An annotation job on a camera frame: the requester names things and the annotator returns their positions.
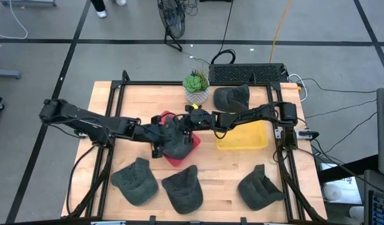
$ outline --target succulent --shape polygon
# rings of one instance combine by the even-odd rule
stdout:
[[[189,93],[196,93],[202,88],[201,78],[198,76],[187,76],[183,85]]]
[[[205,74],[200,71],[192,71],[182,84],[189,93],[205,91],[209,86]]]

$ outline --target red tray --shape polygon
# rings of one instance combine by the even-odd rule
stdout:
[[[165,120],[167,119],[168,116],[169,117],[174,117],[174,115],[175,115],[175,114],[168,114],[168,113],[171,113],[171,112],[170,111],[162,112],[161,115],[165,115],[165,114],[167,114],[167,115],[165,115],[165,116],[163,116],[161,118],[161,124],[165,123]],[[200,140],[199,137],[197,137],[196,134],[193,134],[192,137],[193,137],[193,150],[185,158],[183,158],[183,159],[173,159],[173,158],[168,157],[167,155],[164,154],[164,157],[168,160],[168,162],[171,165],[173,165],[174,167],[179,166],[182,163],[182,161],[184,161],[194,151],[194,149],[196,149],[196,147],[200,144],[201,140]]]

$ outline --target yellow cable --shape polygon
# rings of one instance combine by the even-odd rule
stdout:
[[[291,2],[291,1],[292,1],[292,0],[287,0],[286,8],[285,8],[285,10],[284,10],[284,12],[283,12],[283,15],[282,15],[282,18],[281,18],[281,20],[280,20],[280,22],[279,22],[277,32],[275,33],[275,37],[273,38],[272,49],[271,49],[271,55],[270,55],[270,57],[269,57],[269,63],[271,63],[271,61],[272,61],[273,50],[275,49],[275,43],[277,42],[278,33],[279,33],[280,28],[282,27],[282,23],[283,23],[283,20],[285,19],[286,13],[287,13],[287,11],[289,10],[289,5],[290,5],[290,2]]]

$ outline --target white cable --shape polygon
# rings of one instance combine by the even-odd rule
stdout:
[[[0,36],[2,38],[8,38],[8,39],[26,39],[28,37],[28,31],[27,29],[25,29],[25,27],[19,22],[19,20],[17,19],[17,16],[15,15],[14,11],[12,10],[12,6],[11,6],[11,0],[9,0],[10,2],[10,10],[11,10],[11,14],[14,16],[14,18],[16,19],[17,23],[23,28],[23,30],[25,31],[25,36],[24,37],[8,37],[8,36],[4,36],[4,35],[1,35]]]
[[[308,92],[307,92],[307,88],[305,88],[305,84],[304,84],[304,82],[302,81],[302,78],[301,78],[299,75],[297,75],[297,74],[291,74],[291,75],[289,75],[289,78],[292,77],[292,76],[296,76],[296,77],[298,77],[298,78],[300,79],[300,82],[302,83],[303,88],[304,88],[304,91],[305,91],[305,97],[304,97],[301,101],[306,100],[307,97],[308,97]]]

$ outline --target black keyboard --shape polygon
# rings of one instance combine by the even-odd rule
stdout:
[[[211,64],[211,82],[249,82],[252,74],[257,83],[288,82],[282,63],[272,64]]]
[[[372,195],[372,224],[384,224],[384,197]]]

